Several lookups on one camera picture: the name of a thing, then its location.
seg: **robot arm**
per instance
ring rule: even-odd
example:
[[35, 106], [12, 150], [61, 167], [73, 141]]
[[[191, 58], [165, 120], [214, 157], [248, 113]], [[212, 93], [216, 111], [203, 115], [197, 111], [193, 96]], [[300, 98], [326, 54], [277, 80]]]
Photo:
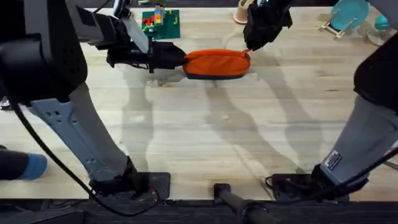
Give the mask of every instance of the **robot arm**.
[[[398, 28], [394, 0], [368, 0], [383, 13], [390, 25]], [[256, 50], [272, 42], [283, 26], [291, 26], [291, 1], [258, 0], [249, 7], [244, 38], [249, 49]], [[354, 110], [329, 155], [313, 169], [311, 175], [274, 174], [270, 179], [276, 199], [306, 198], [323, 189], [341, 185], [374, 164], [398, 140], [398, 78], [396, 57], [398, 35], [378, 48], [357, 69], [354, 75], [358, 93]], [[319, 197], [335, 199], [360, 190], [367, 176], [338, 190]]]
[[[65, 1], [8, 2], [3, 9], [16, 15], [12, 21], [16, 31], [1, 35], [2, 86], [7, 87], [15, 103], [26, 105], [60, 136], [84, 165], [93, 190], [103, 195], [148, 191], [149, 176], [154, 173], [137, 172], [130, 158], [115, 145], [93, 106], [80, 42], [108, 50], [107, 61], [112, 66], [143, 63], [151, 71], [174, 69], [184, 63], [185, 53], [172, 43], [153, 42], [146, 36], [145, 43], [143, 32], [134, 30], [137, 24], [130, 20], [126, 7], [129, 1], [116, 1], [113, 16], [73, 4], [67, 7]], [[5, 19], [10, 15], [4, 11], [1, 16]], [[165, 59], [155, 62], [160, 57]], [[169, 174], [162, 176], [169, 181]]]

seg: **black cable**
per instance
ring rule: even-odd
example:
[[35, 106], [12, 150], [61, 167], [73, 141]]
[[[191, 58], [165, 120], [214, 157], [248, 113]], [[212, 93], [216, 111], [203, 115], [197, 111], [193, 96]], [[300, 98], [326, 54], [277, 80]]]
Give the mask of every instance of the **black cable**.
[[43, 140], [40, 138], [40, 136], [37, 134], [37, 132], [35, 131], [35, 129], [32, 127], [32, 125], [29, 123], [29, 121], [26, 119], [24, 113], [21, 110], [21, 107], [19, 106], [19, 104], [17, 103], [16, 99], [14, 98], [14, 95], [11, 94], [11, 92], [9, 91], [8, 87], [4, 84], [4, 80], [2, 75], [0, 74], [0, 88], [4, 91], [4, 93], [6, 94], [6, 96], [8, 97], [8, 100], [10, 101], [10, 104], [12, 106], [12, 108], [14, 109], [15, 114], [17, 115], [17, 117], [19, 118], [19, 120], [21, 121], [21, 123], [25, 126], [26, 130], [29, 132], [29, 134], [35, 139], [35, 141], [37, 142], [37, 144], [43, 149], [43, 151], [49, 156], [49, 158], [51, 158], [56, 165], [58, 165], [64, 172], [66, 172], [91, 198], [93, 198], [93, 200], [98, 203], [98, 205], [100, 205], [101, 207], [103, 207], [104, 209], [106, 209], [107, 211], [115, 214], [115, 215], [119, 215], [122, 217], [135, 217], [137, 215], [143, 214], [147, 211], [149, 211], [150, 209], [158, 206], [158, 204], [160, 203], [159, 200], [159, 194], [157, 194], [156, 190], [155, 193], [157, 194], [157, 200], [156, 203], [154, 203], [153, 205], [148, 206], [147, 208], [136, 212], [136, 213], [123, 213], [123, 212], [119, 212], [117, 210], [115, 210], [114, 208], [110, 207], [109, 205], [105, 204], [104, 202], [102, 202], [95, 194], [92, 193], [92, 191], [85, 185], [85, 183], [83, 181], [80, 180], [79, 177], [76, 176], [76, 174], [74, 174], [50, 149], [49, 147], [43, 142]]
[[299, 199], [296, 199], [296, 200], [275, 201], [275, 202], [269, 202], [269, 203], [275, 203], [275, 204], [278, 204], [278, 205], [291, 205], [291, 204], [294, 204], [294, 203], [300, 203], [300, 202], [304, 202], [304, 201], [315, 200], [317, 198], [325, 196], [328, 193], [331, 193], [331, 192], [333, 192], [335, 190], [338, 190], [340, 187], [346, 186], [346, 185], [358, 180], [362, 176], [365, 176], [366, 174], [371, 172], [373, 169], [378, 167], [383, 162], [386, 162], [389, 159], [393, 158], [396, 154], [398, 154], [398, 147], [393, 148], [390, 152], [385, 154], [382, 158], [378, 159], [376, 162], [374, 162], [373, 164], [371, 164], [367, 168], [363, 169], [361, 172], [359, 172], [358, 174], [356, 174], [352, 178], [350, 178], [350, 179], [348, 179], [348, 180], [346, 180], [346, 181], [344, 181], [344, 182], [342, 182], [342, 183], [340, 183], [338, 185], [335, 185], [333, 187], [329, 187], [327, 189], [321, 190], [321, 191], [319, 191], [319, 192], [317, 192], [317, 193], [315, 193], [313, 195], [310, 195], [308, 197], [299, 198]]
[[103, 9], [109, 2], [111, 2], [112, 0], [106, 0], [100, 7], [98, 7], [97, 9], [95, 9], [94, 11], [93, 11], [93, 13], [97, 13], [97, 12], [99, 12], [101, 9]]

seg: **blue object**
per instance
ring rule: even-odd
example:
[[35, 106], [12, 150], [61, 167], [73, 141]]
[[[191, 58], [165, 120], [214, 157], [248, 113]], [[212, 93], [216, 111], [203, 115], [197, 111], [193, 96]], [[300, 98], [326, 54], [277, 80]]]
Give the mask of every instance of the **blue object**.
[[365, 0], [340, 0], [333, 9], [331, 14], [337, 12], [337, 15], [331, 20], [333, 28], [343, 30], [349, 22], [354, 18], [356, 20], [350, 25], [350, 29], [361, 25], [367, 18], [370, 5]]
[[387, 18], [385, 16], [378, 16], [374, 22], [374, 28], [378, 30], [386, 30], [390, 28]]
[[44, 174], [47, 168], [47, 158], [40, 154], [27, 153], [29, 163], [24, 173], [18, 177], [19, 180], [34, 180]]

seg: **wooden table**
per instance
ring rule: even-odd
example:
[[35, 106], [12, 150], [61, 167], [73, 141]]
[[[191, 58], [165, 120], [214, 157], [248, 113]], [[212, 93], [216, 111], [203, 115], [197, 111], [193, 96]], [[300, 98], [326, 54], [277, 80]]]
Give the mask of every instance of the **wooden table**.
[[[353, 73], [376, 47], [357, 33], [339, 41], [317, 29], [330, 11], [292, 8], [293, 27], [250, 53], [242, 79], [187, 80], [181, 69], [112, 69], [106, 52], [83, 45], [87, 84], [99, 115], [118, 146], [141, 170], [172, 174], [170, 198], [209, 199], [217, 182], [244, 198], [270, 199], [261, 187], [274, 173], [311, 172], [329, 152], [353, 108]], [[142, 9], [135, 9], [141, 19]], [[181, 9], [186, 52], [243, 50], [243, 26], [233, 9]], [[26, 113], [50, 148], [86, 181], [83, 166], [41, 120]], [[0, 143], [41, 152], [11, 112], [0, 113]], [[398, 200], [398, 173], [380, 166], [352, 200]], [[0, 182], [2, 198], [87, 198], [52, 161], [35, 181]]]

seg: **orange pencil case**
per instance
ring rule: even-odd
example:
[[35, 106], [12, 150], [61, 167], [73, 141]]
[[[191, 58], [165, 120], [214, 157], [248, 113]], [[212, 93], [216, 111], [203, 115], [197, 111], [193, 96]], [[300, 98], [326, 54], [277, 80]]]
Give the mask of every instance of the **orange pencil case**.
[[185, 56], [183, 70], [189, 79], [229, 80], [241, 78], [249, 70], [249, 50], [197, 50]]

